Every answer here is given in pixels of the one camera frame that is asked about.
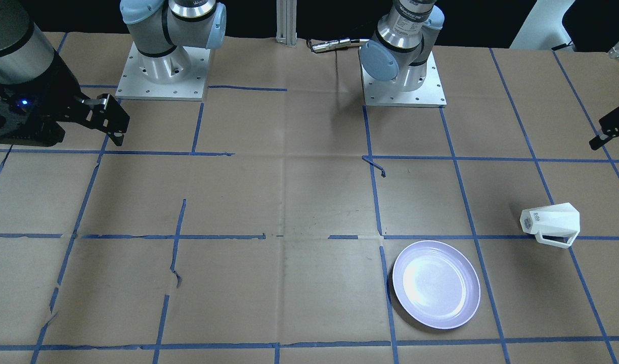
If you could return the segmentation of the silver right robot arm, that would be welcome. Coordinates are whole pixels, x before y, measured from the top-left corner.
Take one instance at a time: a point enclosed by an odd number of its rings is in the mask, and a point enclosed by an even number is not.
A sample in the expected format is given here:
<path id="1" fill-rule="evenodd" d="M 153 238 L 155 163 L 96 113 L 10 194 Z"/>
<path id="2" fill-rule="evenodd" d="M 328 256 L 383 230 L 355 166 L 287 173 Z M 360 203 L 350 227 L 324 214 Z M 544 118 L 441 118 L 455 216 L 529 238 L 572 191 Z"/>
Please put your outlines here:
<path id="1" fill-rule="evenodd" d="M 226 6 L 217 1 L 121 1 L 121 18 L 151 85 L 193 73 L 186 48 L 218 49 Z M 120 147 L 130 117 L 109 93 L 90 98 L 19 1 L 0 1 L 0 144 L 53 147 L 61 122 L 105 133 Z"/>

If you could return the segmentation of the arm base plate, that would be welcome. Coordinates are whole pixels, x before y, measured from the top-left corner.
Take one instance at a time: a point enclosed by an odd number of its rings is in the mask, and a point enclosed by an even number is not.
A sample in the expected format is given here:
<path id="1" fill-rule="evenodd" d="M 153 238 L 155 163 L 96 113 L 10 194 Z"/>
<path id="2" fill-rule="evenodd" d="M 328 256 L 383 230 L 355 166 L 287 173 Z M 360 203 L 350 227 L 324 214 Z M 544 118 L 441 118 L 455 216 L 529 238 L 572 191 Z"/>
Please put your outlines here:
<path id="1" fill-rule="evenodd" d="M 377 80 L 364 68 L 361 80 L 367 106 L 439 108 L 448 104 L 433 53 L 425 64 L 409 67 L 391 81 Z"/>
<path id="2" fill-rule="evenodd" d="M 115 96 L 135 101 L 203 102 L 214 52 L 178 47 L 170 55 L 151 58 L 132 44 Z"/>

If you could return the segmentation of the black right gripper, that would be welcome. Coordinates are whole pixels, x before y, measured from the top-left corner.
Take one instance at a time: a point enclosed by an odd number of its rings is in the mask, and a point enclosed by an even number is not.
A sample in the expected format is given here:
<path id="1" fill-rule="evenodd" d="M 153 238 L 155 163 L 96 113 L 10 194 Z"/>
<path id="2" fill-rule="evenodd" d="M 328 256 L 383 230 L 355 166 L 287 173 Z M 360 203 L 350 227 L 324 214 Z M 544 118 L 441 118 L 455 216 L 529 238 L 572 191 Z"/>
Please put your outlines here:
<path id="1" fill-rule="evenodd" d="M 101 131 L 121 147 L 130 117 L 111 94 L 92 99 L 71 81 L 0 84 L 0 144 L 53 147 L 64 140 L 60 122 Z"/>

